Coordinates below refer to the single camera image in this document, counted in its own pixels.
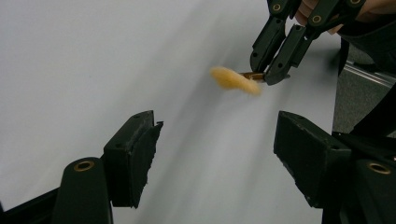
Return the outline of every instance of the hand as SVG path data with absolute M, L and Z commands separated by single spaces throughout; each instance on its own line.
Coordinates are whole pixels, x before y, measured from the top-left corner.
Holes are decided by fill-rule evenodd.
M 297 22 L 301 25 L 306 25 L 308 17 L 317 3 L 318 0 L 302 0 L 295 15 Z M 377 21 L 381 15 L 394 13 L 396 13 L 396 0 L 366 0 L 356 21 L 373 22 Z M 341 29 L 341 27 L 342 24 L 332 28 L 329 33 L 334 34 Z

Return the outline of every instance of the black clamp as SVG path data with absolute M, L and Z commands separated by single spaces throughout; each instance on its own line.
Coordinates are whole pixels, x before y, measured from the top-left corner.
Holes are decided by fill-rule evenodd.
M 294 24 L 288 36 L 286 20 L 294 17 L 301 0 L 267 0 L 267 3 L 270 18 L 253 44 L 250 67 L 254 73 L 263 73 L 268 85 L 274 85 L 288 75 L 292 66 L 298 67 L 311 42 L 321 33 L 354 21 L 365 0 L 320 0 L 307 25 Z

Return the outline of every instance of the yellow sponge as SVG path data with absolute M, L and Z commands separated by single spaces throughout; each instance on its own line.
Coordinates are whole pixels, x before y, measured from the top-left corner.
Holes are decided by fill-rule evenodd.
M 252 80 L 243 77 L 235 71 L 225 67 L 213 67 L 210 74 L 218 82 L 219 86 L 226 90 L 239 89 L 252 95 L 260 95 L 262 88 Z

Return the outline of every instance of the white wall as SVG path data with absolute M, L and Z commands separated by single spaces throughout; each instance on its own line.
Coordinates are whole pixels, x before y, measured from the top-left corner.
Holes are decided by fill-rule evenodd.
M 266 1 L 0 2 L 0 201 L 60 184 L 133 114 L 164 127 L 140 207 L 115 223 L 319 223 L 273 154 L 278 110 L 330 131 L 339 38 L 324 34 L 291 78 L 262 96 L 208 74 L 248 72 Z

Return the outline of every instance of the gray floor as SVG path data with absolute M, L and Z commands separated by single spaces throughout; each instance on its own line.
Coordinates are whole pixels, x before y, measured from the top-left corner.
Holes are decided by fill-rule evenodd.
M 358 63 L 372 62 L 366 54 L 353 47 L 349 50 L 348 60 Z M 388 91 L 389 87 L 345 69 L 337 83 L 333 130 L 340 133 L 352 131 L 354 125 L 363 119 Z

